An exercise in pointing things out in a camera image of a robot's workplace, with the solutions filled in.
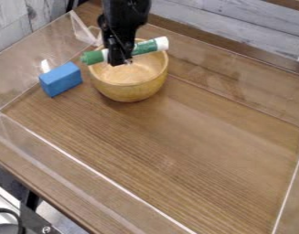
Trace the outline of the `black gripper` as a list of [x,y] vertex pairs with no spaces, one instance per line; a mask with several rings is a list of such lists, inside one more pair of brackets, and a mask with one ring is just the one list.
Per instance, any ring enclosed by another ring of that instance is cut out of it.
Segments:
[[115,67],[132,58],[135,32],[147,24],[151,0],[102,0],[102,8],[96,22],[108,49],[107,63]]

